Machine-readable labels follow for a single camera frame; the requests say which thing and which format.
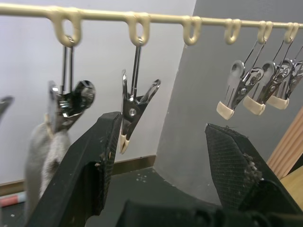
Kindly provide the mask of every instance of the wire hanger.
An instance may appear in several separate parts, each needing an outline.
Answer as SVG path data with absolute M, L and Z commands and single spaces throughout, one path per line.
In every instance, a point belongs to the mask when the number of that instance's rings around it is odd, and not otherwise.
M 65 94 L 67 47 L 63 47 L 63 72 L 61 92 L 55 82 L 49 81 L 49 104 L 48 113 L 45 118 L 46 125 L 52 134 L 66 129 L 68 130 L 88 109 L 94 99 L 96 90 L 94 85 L 88 80 L 78 82 L 73 90 L 73 46 L 70 47 L 70 73 L 69 73 L 69 93 Z
M 159 79 L 155 80 L 145 95 L 137 97 L 139 63 L 140 63 L 140 55 L 141 55 L 141 46 L 143 44 L 141 38 L 139 38 L 139 42 L 141 45 L 136 46 L 136 51 L 135 51 L 131 93 L 127 92 L 126 71 L 125 70 L 122 71 L 123 118 L 122 118 L 121 131 L 120 131 L 120 153 L 122 154 L 126 151 L 130 137 L 133 131 L 135 130 L 148 103 L 151 101 L 152 97 L 156 94 L 161 84 L 161 81 Z

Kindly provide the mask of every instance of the hanger loop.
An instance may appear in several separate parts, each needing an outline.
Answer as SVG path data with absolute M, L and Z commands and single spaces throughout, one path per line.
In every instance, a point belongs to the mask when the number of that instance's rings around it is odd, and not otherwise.
M 81 40 L 81 17 L 77 8 L 69 8 L 69 11 L 61 7 L 53 6 L 48 12 L 48 18 L 53 22 L 54 30 L 59 42 L 66 46 L 76 46 Z M 72 40 L 64 33 L 62 21 L 67 19 L 73 26 Z
M 299 24 L 289 22 L 287 23 L 287 27 L 287 31 L 284 35 L 284 41 L 285 43 L 289 44 L 294 40 L 295 36 L 297 35 Z
M 198 41 L 201 32 L 201 25 L 202 25 L 202 18 L 201 17 L 190 17 L 184 16 L 182 21 L 183 26 L 183 40 L 186 45 L 194 45 Z M 190 37 L 190 30 L 191 26 L 194 26 L 194 33 L 193 36 Z
M 134 13 L 128 12 L 125 18 L 128 24 L 129 37 L 135 46 L 144 46 L 150 38 L 150 16 L 148 13 Z M 137 23 L 140 23 L 143 27 L 142 36 L 137 35 Z
M 260 21 L 260 26 L 258 30 L 259 44 L 264 44 L 268 40 L 272 29 L 273 29 L 273 22 L 271 21 L 265 22 L 264 20 Z
M 233 44 L 240 33 L 241 20 L 239 19 L 226 19 L 226 30 L 224 32 L 224 40 L 228 45 Z

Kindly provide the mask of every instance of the clip jaw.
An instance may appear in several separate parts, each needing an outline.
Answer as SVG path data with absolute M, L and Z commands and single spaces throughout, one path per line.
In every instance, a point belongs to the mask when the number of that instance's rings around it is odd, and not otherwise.
M 123 70 L 123 104 L 122 104 L 122 124 L 120 131 L 120 153 L 125 153 L 129 139 L 138 124 L 144 110 L 146 109 L 148 103 L 151 101 L 152 97 L 158 91 L 161 81 L 157 79 L 153 82 L 150 89 L 143 96 L 136 97 L 133 91 L 137 88 L 133 87 L 132 93 L 127 92 L 127 76 L 126 71 Z
M 223 102 L 220 101 L 217 106 L 218 114 L 226 120 L 229 120 L 233 116 L 234 109 L 263 77 L 264 71 L 261 68 L 252 68 L 245 76 L 244 73 L 244 63 L 235 61 L 228 78 L 225 100 Z
M 68 130 L 95 99 L 95 87 L 88 80 L 80 81 L 74 91 L 60 95 L 53 81 L 49 81 L 48 119 L 52 132 Z

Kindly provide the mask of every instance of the gray cloth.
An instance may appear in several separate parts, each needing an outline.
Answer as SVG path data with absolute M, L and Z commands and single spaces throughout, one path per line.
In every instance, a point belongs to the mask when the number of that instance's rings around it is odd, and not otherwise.
M 46 189 L 56 171 L 56 168 L 49 168 L 53 163 L 51 161 L 60 160 L 61 162 L 69 146 L 70 140 L 66 131 L 56 133 L 51 139 L 45 123 L 34 129 L 25 165 L 26 221 L 29 220 L 39 202 L 41 188 Z
M 70 145 L 71 141 L 66 130 L 62 130 L 54 134 L 50 144 L 50 150 L 47 154 L 42 169 L 42 184 L 40 190 L 40 197 L 42 197 L 49 182 L 53 178 L 53 175 L 59 167 Z
M 25 164 L 25 219 L 35 210 L 39 202 L 41 188 L 41 172 L 47 153 L 50 148 L 51 139 L 46 130 L 46 124 L 38 125 L 31 135 L 29 152 Z

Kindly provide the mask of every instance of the hanging rod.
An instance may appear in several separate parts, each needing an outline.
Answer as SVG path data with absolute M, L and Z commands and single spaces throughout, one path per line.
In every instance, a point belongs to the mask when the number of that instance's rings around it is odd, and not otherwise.
M 59 42 L 67 47 L 77 45 L 81 40 L 81 21 L 82 20 L 105 20 L 105 21 L 124 21 L 128 24 L 129 36 L 132 43 L 136 46 L 145 45 L 150 34 L 150 23 L 181 24 L 183 26 L 183 39 L 187 45 L 194 45 L 204 25 L 224 26 L 224 39 L 227 44 L 233 44 L 239 35 L 241 27 L 257 27 L 258 42 L 263 44 L 270 36 L 272 28 L 285 28 L 284 41 L 290 43 L 294 40 L 299 28 L 303 24 L 298 23 L 279 23 L 271 21 L 249 21 L 239 19 L 219 19 L 209 17 L 173 16 L 148 14 L 138 12 L 116 12 L 101 11 L 78 8 L 63 8 L 58 6 L 30 6 L 18 4 L 0 3 L 0 15 L 22 16 L 22 17 L 45 17 L 52 21 L 55 34 Z M 62 21 L 67 19 L 73 25 L 72 40 L 64 33 Z M 143 35 L 139 37 L 136 31 L 136 24 L 140 23 L 143 27 Z M 191 26 L 194 32 L 191 37 Z

